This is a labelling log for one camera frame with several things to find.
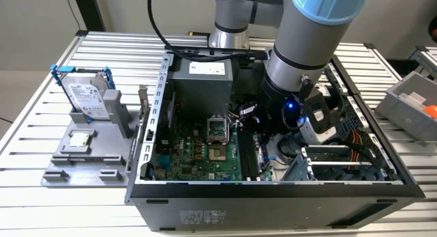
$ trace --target orange object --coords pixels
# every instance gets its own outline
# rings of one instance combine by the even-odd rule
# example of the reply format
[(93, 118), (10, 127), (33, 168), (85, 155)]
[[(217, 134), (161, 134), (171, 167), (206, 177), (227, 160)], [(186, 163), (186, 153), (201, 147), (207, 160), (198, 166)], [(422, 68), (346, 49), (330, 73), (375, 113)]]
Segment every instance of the orange object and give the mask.
[(427, 113), (432, 118), (437, 118), (437, 105), (424, 107), (423, 112)]

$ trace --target small circuit board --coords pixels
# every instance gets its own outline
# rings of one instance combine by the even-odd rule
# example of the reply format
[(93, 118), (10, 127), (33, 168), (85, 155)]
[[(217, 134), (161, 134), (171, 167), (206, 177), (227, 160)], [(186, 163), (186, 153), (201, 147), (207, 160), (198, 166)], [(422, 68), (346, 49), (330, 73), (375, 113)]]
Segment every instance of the small circuit board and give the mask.
[(157, 156), (155, 180), (240, 181), (235, 126), (229, 130), (226, 145), (207, 144), (205, 124), (178, 122), (171, 154)]
[(252, 141), (254, 141), (254, 154), (256, 158), (258, 163), (258, 171), (262, 171), (263, 173), (259, 173), (258, 180), (259, 181), (271, 181), (271, 172), (268, 168), (268, 160), (266, 156), (266, 147), (256, 144), (258, 142), (258, 135), (252, 135)]

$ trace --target gray plastic bin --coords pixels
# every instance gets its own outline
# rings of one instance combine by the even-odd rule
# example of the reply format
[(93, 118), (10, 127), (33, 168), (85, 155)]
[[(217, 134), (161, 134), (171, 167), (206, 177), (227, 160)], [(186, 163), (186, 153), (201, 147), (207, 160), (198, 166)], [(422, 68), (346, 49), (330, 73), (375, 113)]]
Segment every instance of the gray plastic bin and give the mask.
[(418, 140), (437, 141), (437, 120), (422, 111), (430, 105), (437, 105), (437, 83), (411, 72), (386, 90), (374, 112)]

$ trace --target gray plastic holder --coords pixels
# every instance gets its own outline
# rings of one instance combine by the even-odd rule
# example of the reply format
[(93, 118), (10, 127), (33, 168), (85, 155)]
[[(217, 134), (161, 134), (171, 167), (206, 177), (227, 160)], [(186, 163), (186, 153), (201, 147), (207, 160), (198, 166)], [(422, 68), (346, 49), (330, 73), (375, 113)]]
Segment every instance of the gray plastic holder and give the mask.
[(129, 177), (126, 162), (133, 156), (133, 131), (138, 112), (119, 103), (118, 90), (102, 96), (109, 120), (91, 120), (82, 113), (69, 113), (66, 127), (50, 165), (42, 175), (45, 187), (125, 187)]
[[(424, 100), (412, 104), (402, 95), (418, 94)], [(437, 105), (437, 83), (411, 72), (386, 90), (386, 96), (374, 112), (388, 119), (412, 137), (423, 142), (437, 141), (437, 120), (422, 111), (424, 106)]]

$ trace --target white label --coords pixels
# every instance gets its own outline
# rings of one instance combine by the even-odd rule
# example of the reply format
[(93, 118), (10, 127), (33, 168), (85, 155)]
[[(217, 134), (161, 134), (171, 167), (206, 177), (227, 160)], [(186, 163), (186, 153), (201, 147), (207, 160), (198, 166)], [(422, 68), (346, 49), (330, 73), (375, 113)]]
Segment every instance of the white label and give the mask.
[(222, 224), (226, 210), (179, 210), (181, 224)]
[(190, 74), (205, 75), (223, 75), (225, 63), (223, 62), (191, 62), (189, 63)]
[(312, 114), (314, 114), (314, 118), (316, 121), (319, 121), (324, 117), (324, 115), (322, 114), (322, 111), (319, 111), (319, 110), (314, 111)]
[(74, 132), (71, 137), (69, 138), (67, 146), (75, 146), (75, 147), (85, 147), (89, 139), (87, 133), (78, 133)]
[(109, 118), (95, 86), (73, 83), (67, 87), (81, 112), (93, 119)]

